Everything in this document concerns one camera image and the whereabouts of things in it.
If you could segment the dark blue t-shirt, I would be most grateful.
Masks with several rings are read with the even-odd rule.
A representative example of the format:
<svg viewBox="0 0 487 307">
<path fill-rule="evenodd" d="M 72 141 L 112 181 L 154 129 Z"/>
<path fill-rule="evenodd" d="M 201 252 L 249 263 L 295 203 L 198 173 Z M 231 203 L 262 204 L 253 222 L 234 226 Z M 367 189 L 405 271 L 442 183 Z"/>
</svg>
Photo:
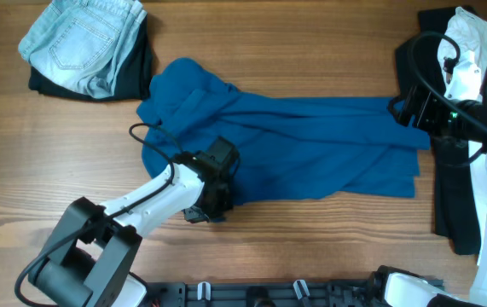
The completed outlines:
<svg viewBox="0 0 487 307">
<path fill-rule="evenodd" d="M 233 198 L 321 199 L 339 191 L 411 198 L 426 133 L 404 127 L 385 97 L 269 98 L 238 90 L 189 58 L 150 84 L 136 112 L 149 125 L 143 164 L 151 176 L 165 156 L 208 148 L 216 138 L 240 154 Z"/>
</svg>

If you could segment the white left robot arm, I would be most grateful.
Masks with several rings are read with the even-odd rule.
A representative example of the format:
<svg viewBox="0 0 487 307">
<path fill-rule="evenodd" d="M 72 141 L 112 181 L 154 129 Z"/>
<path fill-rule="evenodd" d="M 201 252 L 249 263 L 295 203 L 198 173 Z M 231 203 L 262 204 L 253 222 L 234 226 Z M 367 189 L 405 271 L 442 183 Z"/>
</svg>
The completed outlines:
<svg viewBox="0 0 487 307">
<path fill-rule="evenodd" d="M 75 200 L 20 276 L 56 306 L 138 306 L 148 290 L 130 268 L 142 240 L 180 211 L 191 223 L 220 216 L 231 204 L 230 168 L 179 160 L 115 200 Z"/>
</svg>

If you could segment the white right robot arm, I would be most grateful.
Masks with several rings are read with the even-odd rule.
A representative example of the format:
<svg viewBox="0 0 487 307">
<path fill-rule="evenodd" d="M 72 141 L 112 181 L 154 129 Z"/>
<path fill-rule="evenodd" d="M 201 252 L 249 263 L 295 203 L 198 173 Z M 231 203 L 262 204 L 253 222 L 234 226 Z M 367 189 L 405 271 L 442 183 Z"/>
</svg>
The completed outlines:
<svg viewBox="0 0 487 307">
<path fill-rule="evenodd" d="M 414 87 L 401 109 L 389 106 L 388 110 L 400 125 L 413 125 L 432 136 L 481 142 L 487 174 L 487 90 L 483 98 L 481 103 L 449 101 Z M 468 299 L 459 299 L 418 275 L 385 266 L 374 280 L 377 287 L 369 294 L 387 306 L 487 306 L 487 213 L 478 271 Z"/>
</svg>

